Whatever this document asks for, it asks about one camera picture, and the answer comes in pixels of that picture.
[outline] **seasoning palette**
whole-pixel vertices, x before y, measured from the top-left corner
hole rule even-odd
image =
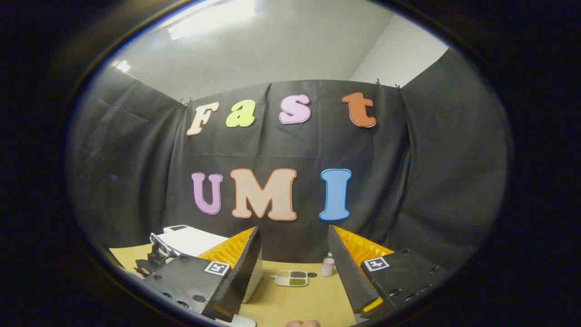
[[[298,270],[281,270],[276,275],[270,275],[274,278],[274,283],[280,286],[306,286],[309,283],[309,277],[304,271]]]

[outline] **purple letter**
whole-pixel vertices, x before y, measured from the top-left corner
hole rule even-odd
[[[309,97],[304,94],[289,95],[281,102],[282,112],[278,115],[278,119],[283,124],[298,124],[304,123],[311,116],[311,108],[305,106],[311,102]]]
[[[206,179],[202,173],[193,173],[193,200],[198,208],[209,214],[215,215],[220,211],[220,183],[224,180],[222,175],[211,174],[208,179],[212,183],[212,204],[204,201],[203,182]]]

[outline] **white wall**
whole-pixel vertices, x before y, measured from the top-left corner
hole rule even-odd
[[[393,15],[350,80],[403,87],[436,60],[448,46],[407,19]]]

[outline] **blue letter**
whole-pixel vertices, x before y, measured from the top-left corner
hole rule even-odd
[[[327,183],[327,202],[319,218],[324,221],[338,221],[349,217],[345,201],[347,200],[347,181],[351,176],[351,171],[348,169],[327,169],[321,173],[321,178]]]

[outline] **hand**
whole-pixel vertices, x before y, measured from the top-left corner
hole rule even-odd
[[[316,320],[307,320],[305,322],[301,320],[294,320],[286,324],[285,327],[321,327],[321,325]]]

